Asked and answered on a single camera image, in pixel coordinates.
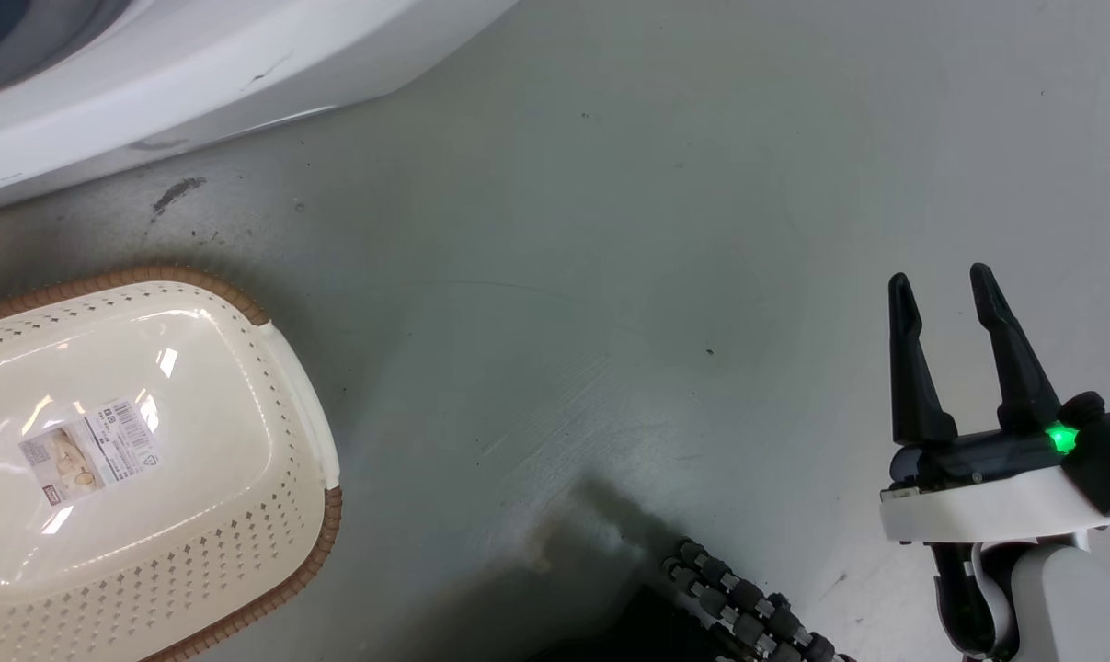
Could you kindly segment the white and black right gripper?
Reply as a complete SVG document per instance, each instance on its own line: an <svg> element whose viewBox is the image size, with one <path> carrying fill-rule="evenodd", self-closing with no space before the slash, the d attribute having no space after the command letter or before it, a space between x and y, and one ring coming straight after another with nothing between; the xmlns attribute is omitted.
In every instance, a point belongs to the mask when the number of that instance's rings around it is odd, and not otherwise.
<svg viewBox="0 0 1110 662"><path fill-rule="evenodd" d="M882 532L899 543L1001 543L1110 525L1103 399L1077 394L1060 407L991 268L975 263L969 277L990 337L1005 431L915 453L914 474L882 491ZM958 431L934 389L908 277L892 275L887 293L892 439L899 447L949 444Z"/></svg>

